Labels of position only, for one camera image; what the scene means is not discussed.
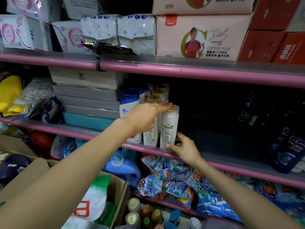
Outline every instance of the gray box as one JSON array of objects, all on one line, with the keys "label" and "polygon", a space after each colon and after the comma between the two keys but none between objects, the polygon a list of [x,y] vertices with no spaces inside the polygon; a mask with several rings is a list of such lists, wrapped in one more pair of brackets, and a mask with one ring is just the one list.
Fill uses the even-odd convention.
[{"label": "gray box", "polygon": [[118,119],[120,118],[119,110],[103,109],[103,108],[87,108],[72,105],[63,104],[65,112],[74,113],[85,116],[101,117],[107,119]]},{"label": "gray box", "polygon": [[62,104],[65,105],[120,110],[119,101],[94,100],[94,99],[78,98],[71,96],[57,96],[57,98],[61,101]]},{"label": "gray box", "polygon": [[118,101],[122,96],[122,89],[86,88],[67,85],[52,86],[58,96],[72,96],[94,100]]}]

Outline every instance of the pink shelf edge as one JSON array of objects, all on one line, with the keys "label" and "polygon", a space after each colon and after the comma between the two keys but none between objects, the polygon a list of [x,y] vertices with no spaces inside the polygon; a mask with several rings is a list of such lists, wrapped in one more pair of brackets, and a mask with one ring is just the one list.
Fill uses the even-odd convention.
[{"label": "pink shelf edge", "polygon": [[35,56],[19,56],[19,55],[7,55],[0,54],[0,61],[2,62],[18,62],[32,65],[42,66],[59,66],[71,69],[82,69],[82,70],[93,70],[96,71],[96,62],[86,61],[74,61],[66,59],[51,59],[51,58],[40,58]]},{"label": "pink shelf edge", "polygon": [[297,75],[228,71],[154,64],[136,64],[127,62],[101,62],[100,68],[101,70],[107,71],[120,71],[146,75],[305,88],[305,77]]},{"label": "pink shelf edge", "polygon": [[140,195],[139,193],[131,192],[130,194],[131,194],[132,197],[145,199],[147,201],[150,201],[150,202],[153,202],[153,203],[157,203],[159,205],[162,205],[162,206],[165,206],[165,207],[168,207],[168,208],[171,208],[171,209],[178,209],[181,212],[184,212],[186,214],[192,215],[192,216],[197,217],[197,218],[215,219],[215,220],[220,220],[220,221],[226,221],[226,222],[231,223],[231,224],[233,224],[234,226],[236,226],[236,227],[238,227],[240,229],[245,228],[244,225],[242,225],[241,223],[237,223],[237,222],[234,222],[234,221],[231,221],[231,220],[228,220],[228,219],[221,219],[221,218],[219,218],[217,216],[200,215],[195,210],[187,210],[187,209],[183,208],[182,206],[176,206],[176,205],[167,203],[167,202],[165,202],[163,200],[158,200],[158,199],[153,199],[153,198],[145,197],[145,196]]},{"label": "pink shelf edge", "polygon": [[[79,139],[83,139],[83,140],[91,140],[95,137],[92,135],[85,135],[85,134],[80,134],[80,133],[76,133],[76,132],[52,128],[52,127],[49,127],[48,125],[33,125],[33,124],[23,122],[22,120],[6,121],[5,118],[0,117],[0,121],[6,122],[6,123],[12,124],[12,125],[20,126],[20,127],[40,130],[43,132],[49,132],[49,133],[53,133],[53,134],[60,134],[63,136],[69,136],[69,137],[79,138]],[[152,155],[156,155],[156,156],[160,156],[160,157],[165,157],[165,158],[170,158],[170,159],[181,161],[181,159],[175,153],[173,153],[171,151],[166,152],[166,150],[164,150],[164,151],[158,150],[158,149],[155,149],[154,147],[130,144],[130,143],[124,143],[121,147],[136,150],[136,151],[139,151],[142,153],[152,154]],[[249,177],[253,177],[253,178],[259,178],[259,179],[263,179],[263,180],[267,180],[267,181],[277,182],[277,183],[281,183],[281,184],[285,184],[285,185],[289,185],[289,186],[293,186],[293,187],[298,187],[298,188],[303,188],[303,189],[305,188],[305,182],[302,182],[302,181],[292,180],[292,179],[284,178],[284,177],[277,177],[277,176],[265,174],[262,172],[256,172],[256,171],[252,171],[252,170],[247,170],[247,169],[243,169],[243,168],[239,168],[239,167],[234,167],[234,166],[229,166],[229,165],[224,165],[224,164],[219,164],[219,163],[214,163],[214,162],[209,162],[209,163],[213,167],[215,167],[216,169],[219,169],[219,170],[225,170],[228,172],[238,173],[240,175],[245,175],[245,176],[249,176]]]}]

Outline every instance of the red box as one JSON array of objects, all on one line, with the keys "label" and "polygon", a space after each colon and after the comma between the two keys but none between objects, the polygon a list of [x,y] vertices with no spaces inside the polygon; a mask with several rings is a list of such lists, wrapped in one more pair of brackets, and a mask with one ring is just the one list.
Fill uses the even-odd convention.
[{"label": "red box", "polygon": [[258,0],[250,30],[286,30],[301,0]]},{"label": "red box", "polygon": [[286,33],[273,63],[305,65],[305,33]]},{"label": "red box", "polygon": [[239,52],[242,62],[271,62],[285,31],[248,30]]}]

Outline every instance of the left hand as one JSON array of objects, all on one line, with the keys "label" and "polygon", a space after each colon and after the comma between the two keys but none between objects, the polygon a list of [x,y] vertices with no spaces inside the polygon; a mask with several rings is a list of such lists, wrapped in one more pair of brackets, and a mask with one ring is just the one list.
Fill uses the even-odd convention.
[{"label": "left hand", "polygon": [[124,119],[128,123],[128,126],[132,128],[133,134],[143,133],[153,129],[156,115],[170,109],[172,104],[168,103],[168,101],[154,104],[139,104],[121,119]]}]

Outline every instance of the signature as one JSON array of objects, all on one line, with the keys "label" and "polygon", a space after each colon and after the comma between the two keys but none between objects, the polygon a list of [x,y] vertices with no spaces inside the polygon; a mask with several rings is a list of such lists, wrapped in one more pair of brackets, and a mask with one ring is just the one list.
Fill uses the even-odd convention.
[{"label": "signature", "polygon": [[225,36],[225,38],[223,38],[222,40],[225,40],[228,35],[226,34],[227,31],[228,31],[229,28],[227,28],[225,31],[221,32],[219,29],[216,29],[216,30],[212,30],[212,31],[209,31],[210,32],[213,32],[213,35],[211,38],[209,38],[209,41],[210,40],[213,40],[214,38],[220,38],[221,36]]}]

